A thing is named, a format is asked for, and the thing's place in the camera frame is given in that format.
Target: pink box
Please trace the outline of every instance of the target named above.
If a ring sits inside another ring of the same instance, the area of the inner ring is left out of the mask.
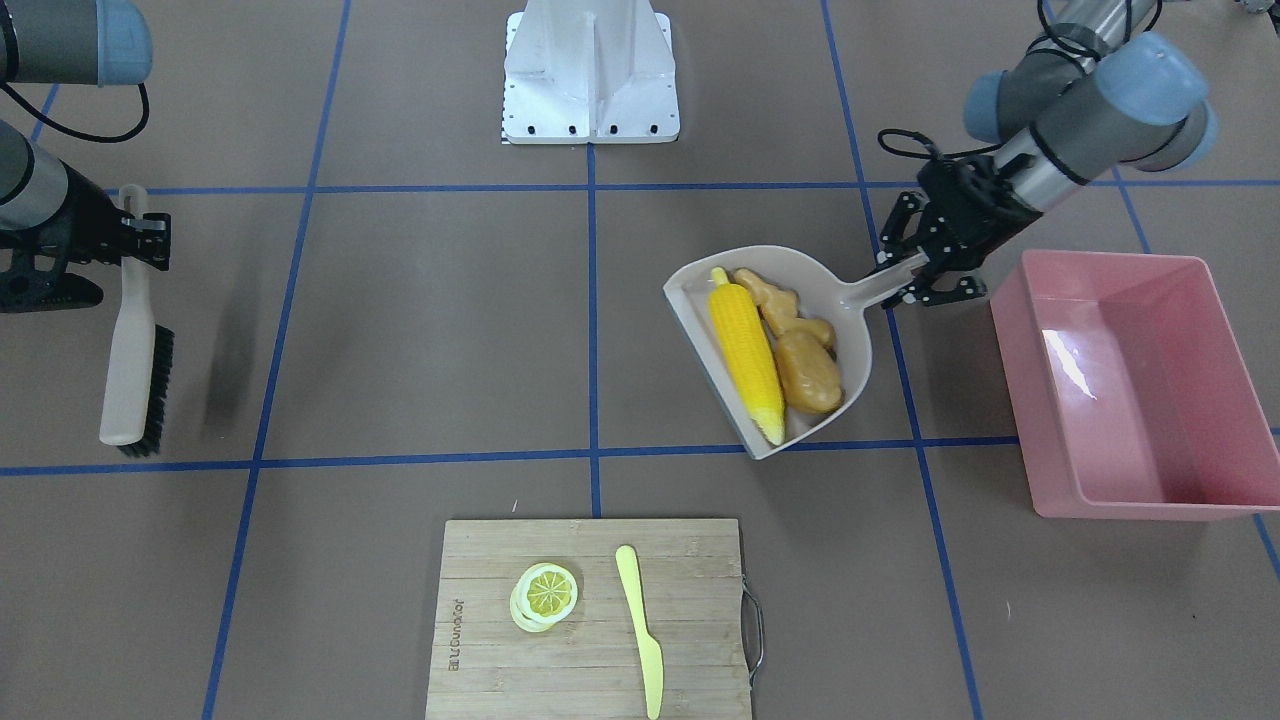
[[[1028,250],[991,311],[1037,512],[1280,510],[1280,454],[1203,260]]]

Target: brush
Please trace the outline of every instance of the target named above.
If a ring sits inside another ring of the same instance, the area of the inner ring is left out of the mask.
[[[134,218],[147,211],[147,192],[120,188],[120,206]],[[111,336],[99,438],[129,457],[160,452],[165,396],[173,369],[173,331],[155,323],[147,265],[120,258],[120,314]]]

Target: yellow corn cob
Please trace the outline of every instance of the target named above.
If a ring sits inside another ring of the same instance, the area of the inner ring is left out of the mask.
[[[708,309],[728,374],[733,378],[737,393],[742,396],[746,413],[760,427],[764,437],[773,445],[782,445],[782,384],[769,350],[769,340],[764,337],[760,314],[751,301],[751,293],[745,287],[731,283],[724,268],[714,268],[712,281],[716,282],[716,290],[712,291]]]

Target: lemon slice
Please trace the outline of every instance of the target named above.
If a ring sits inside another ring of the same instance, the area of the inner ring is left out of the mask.
[[[577,580],[553,562],[525,570],[511,592],[511,619],[521,629],[541,633],[563,620],[577,605]]]

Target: white bracket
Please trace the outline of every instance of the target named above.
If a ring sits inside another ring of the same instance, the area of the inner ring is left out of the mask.
[[[529,0],[507,19],[502,137],[515,145],[671,142],[671,19],[649,0]]]

